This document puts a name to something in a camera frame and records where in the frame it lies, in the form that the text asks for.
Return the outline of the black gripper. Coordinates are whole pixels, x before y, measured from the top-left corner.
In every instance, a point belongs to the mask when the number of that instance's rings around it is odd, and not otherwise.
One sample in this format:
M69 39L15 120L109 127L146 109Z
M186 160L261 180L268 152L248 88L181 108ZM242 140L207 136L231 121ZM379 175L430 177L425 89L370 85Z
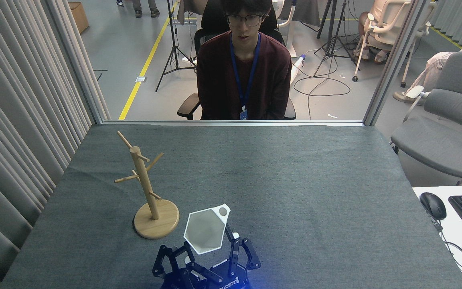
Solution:
M189 243L185 243L180 248L178 247L167 247L161 245L156 255L156 259L152 268L152 274L159 278L164 278L163 288L164 289L198 289L199 288L199 276L193 274L188 270L180 270L177 263L177 256L187 253L189 262L194 261L194 254L191 251ZM165 273L163 267L163 261L167 257L172 268L172 272L169 274Z
M225 233L231 243L229 260L207 269L197 262L191 261L190 258L185 258L185 269L192 287L251 289L247 270L255 270L261 267L261 261L255 252L255 247L249 238L241 240L238 233L233 233L229 224L226 224ZM244 248L248 258L246 267L238 264L240 245Z

